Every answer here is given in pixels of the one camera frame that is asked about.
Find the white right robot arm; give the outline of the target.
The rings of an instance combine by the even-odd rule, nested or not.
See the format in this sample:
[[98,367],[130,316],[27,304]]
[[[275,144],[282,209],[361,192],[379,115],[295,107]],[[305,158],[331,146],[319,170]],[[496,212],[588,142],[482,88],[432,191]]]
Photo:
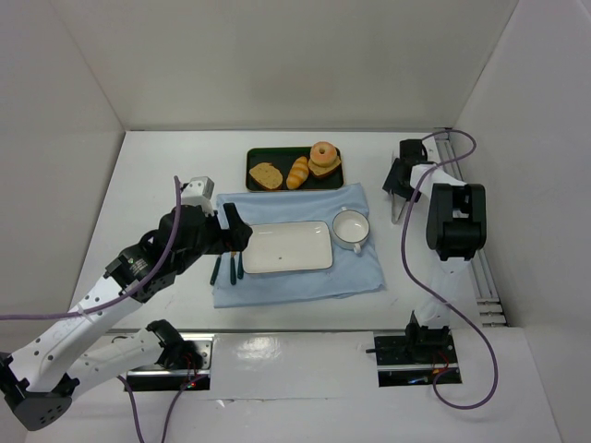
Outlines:
[[462,273],[486,243],[486,191],[484,186],[460,181],[430,162],[423,141],[416,138],[400,143],[389,179],[383,189],[401,198],[400,210],[408,211],[403,233],[407,233],[415,203],[421,198],[428,201],[426,242],[437,257],[430,285],[413,279],[428,297],[412,312],[405,335],[415,346],[443,346],[451,314],[477,328],[452,302],[458,297]]

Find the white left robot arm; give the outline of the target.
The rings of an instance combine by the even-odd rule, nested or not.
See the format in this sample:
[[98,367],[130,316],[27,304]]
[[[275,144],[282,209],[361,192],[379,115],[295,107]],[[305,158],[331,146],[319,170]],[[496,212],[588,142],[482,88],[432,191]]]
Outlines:
[[195,347],[166,320],[155,320],[130,339],[91,353],[109,328],[171,286],[204,255],[242,252],[252,229],[233,202],[215,211],[213,182],[197,177],[175,182],[175,207],[159,227],[124,249],[87,295],[64,314],[49,316],[52,327],[28,345],[1,356],[1,390],[6,404],[29,431],[45,428],[73,400],[127,370],[163,368],[192,358]]

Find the metal tongs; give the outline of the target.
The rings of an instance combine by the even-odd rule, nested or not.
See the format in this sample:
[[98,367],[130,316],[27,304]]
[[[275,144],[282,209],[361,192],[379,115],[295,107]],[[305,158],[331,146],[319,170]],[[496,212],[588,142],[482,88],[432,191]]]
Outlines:
[[392,194],[392,223],[397,224],[407,208],[408,200],[397,194]]

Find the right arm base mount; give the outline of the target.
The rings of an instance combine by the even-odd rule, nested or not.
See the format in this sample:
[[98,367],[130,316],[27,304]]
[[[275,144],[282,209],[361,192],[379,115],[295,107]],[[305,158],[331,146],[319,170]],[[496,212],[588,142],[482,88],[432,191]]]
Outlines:
[[366,349],[377,364],[379,386],[410,387],[461,384],[462,376],[452,336],[443,345],[415,346],[400,334],[378,334]]

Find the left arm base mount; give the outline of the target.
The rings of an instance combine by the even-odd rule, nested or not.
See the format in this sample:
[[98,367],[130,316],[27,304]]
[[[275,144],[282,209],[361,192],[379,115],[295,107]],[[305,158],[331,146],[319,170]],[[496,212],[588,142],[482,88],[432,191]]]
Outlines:
[[211,386],[213,335],[182,333],[184,343],[160,363],[144,365],[125,374],[134,392],[205,391]]

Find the pink glazed donut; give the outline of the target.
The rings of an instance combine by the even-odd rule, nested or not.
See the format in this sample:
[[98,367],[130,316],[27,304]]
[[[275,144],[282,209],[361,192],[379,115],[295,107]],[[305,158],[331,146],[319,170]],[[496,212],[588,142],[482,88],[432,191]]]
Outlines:
[[326,141],[315,143],[311,149],[309,158],[313,164],[319,167],[331,166],[337,159],[338,153],[335,146]]

